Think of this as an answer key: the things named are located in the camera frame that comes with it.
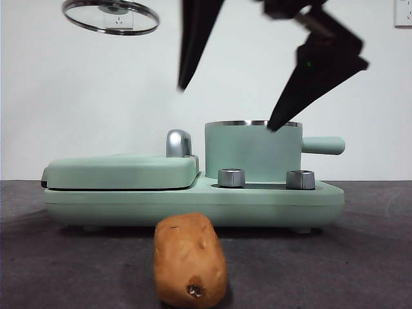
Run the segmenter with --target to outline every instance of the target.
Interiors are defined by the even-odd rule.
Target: appliance foot
[[[292,227],[289,230],[296,234],[310,234],[312,229],[310,227]]]

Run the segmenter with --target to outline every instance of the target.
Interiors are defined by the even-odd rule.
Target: black robotic claw
[[[186,89],[211,34],[223,0],[182,0],[183,36],[178,85]]]
[[[268,128],[278,130],[313,101],[329,92],[368,63],[359,57],[362,41],[322,10],[327,0],[263,0],[265,14],[294,18],[311,33],[297,49],[297,65],[283,90]],[[179,87],[187,87],[219,14],[223,0],[183,0],[183,39]],[[311,10],[303,15],[302,8]]]

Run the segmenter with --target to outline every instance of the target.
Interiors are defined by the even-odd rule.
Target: appliance base
[[[307,233],[334,222],[343,190],[316,181],[314,190],[287,189],[284,182],[221,188],[200,173],[193,184],[172,191],[45,190],[46,209],[57,221],[94,227],[155,226],[175,214],[201,212],[215,227],[286,227]]]

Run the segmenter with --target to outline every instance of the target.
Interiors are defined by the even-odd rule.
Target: pot handle
[[[304,137],[302,142],[303,153],[340,155],[345,150],[345,141],[338,136]]]

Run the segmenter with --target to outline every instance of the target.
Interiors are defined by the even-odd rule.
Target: glass lid
[[[160,22],[152,9],[125,0],[67,0],[62,11],[77,26],[115,35],[151,33]]]

